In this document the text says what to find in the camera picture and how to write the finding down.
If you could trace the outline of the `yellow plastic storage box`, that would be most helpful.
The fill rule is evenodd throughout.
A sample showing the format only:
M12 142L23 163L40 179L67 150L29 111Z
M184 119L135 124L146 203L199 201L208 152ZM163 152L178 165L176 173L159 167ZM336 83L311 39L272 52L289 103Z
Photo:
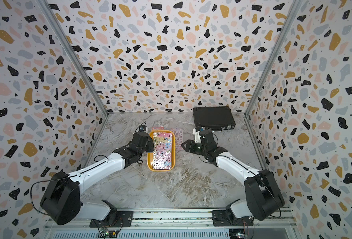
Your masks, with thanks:
M176 138L172 131L153 130L150 137L154 142L154 151L148 153L147 165L153 172L170 171L176 164Z

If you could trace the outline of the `purple 3D sticker sheet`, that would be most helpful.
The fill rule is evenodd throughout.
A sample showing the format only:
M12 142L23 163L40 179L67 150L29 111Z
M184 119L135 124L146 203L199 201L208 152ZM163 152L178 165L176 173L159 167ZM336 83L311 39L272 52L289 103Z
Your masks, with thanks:
M175 143L173 144L173 147L175 148L175 151L180 151L183 150L181 144L183 143L183 131L181 128L172 128L171 131L174 134L174 139Z

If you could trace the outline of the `pink yellow cat sticker sheet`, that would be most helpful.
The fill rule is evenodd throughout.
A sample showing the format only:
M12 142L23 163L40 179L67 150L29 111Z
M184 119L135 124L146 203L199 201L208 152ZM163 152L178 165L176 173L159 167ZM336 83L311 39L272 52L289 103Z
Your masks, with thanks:
M154 170L172 168L173 135L170 132L155 132L152 167Z

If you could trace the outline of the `red blue cat sticker sheet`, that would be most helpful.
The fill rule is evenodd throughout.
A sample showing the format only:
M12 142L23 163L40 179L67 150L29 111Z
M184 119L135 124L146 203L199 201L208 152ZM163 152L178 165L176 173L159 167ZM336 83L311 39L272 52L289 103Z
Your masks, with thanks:
M156 126L156 127L152 127L151 128L151 131L154 131L154 130L164 130L165 128L163 126Z

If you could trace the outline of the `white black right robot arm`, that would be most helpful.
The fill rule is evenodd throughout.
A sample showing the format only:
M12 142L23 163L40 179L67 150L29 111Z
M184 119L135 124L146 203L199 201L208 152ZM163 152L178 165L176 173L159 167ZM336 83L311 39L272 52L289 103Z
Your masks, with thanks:
M181 144L184 151L203 156L212 164L237 179L245 189L245 199L239 199L226 206L228 223L250 218L262 221L273 217L285 202L274 174L269 170L258 170L235 158L227 149L218 145L218 140L210 130L195 131L195 139Z

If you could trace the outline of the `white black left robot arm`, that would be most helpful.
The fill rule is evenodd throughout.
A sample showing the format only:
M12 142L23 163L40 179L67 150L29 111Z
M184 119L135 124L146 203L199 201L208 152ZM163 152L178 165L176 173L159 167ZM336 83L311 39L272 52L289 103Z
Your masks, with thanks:
M69 174L56 173L40 206L60 226L74 219L90 219L96 226L112 226L117 220L117 208L106 200L101 204L82 202L81 195L107 176L139 162L144 153L153 150L150 135L146 131L135 132L128 145L115 149L105 159Z

